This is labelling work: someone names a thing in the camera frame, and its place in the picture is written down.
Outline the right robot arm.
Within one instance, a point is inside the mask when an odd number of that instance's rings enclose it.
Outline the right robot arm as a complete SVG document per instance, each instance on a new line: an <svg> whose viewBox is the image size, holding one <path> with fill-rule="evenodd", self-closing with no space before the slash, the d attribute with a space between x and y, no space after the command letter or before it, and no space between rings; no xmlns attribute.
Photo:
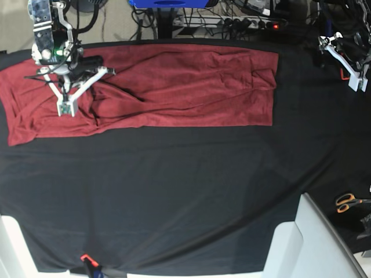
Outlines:
<svg viewBox="0 0 371 278"><path fill-rule="evenodd" d="M72 26L67 20L69 8L79 11L84 5L93 9L86 27ZM94 26L103 1L29 1L28 14L33 20L32 59L40 68L29 79L46 83L61 103L78 99L92 84L113 68L103 65L101 56L85 57L79 35Z"/></svg>

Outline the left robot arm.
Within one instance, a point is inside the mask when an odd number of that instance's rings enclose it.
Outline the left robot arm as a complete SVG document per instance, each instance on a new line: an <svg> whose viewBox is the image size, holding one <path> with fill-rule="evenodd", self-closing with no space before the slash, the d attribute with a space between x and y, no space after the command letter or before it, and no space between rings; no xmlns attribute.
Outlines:
<svg viewBox="0 0 371 278"><path fill-rule="evenodd" d="M358 76L370 67L370 6L368 1L319 1L331 31L318 38L321 52L334 51L343 67Z"/></svg>

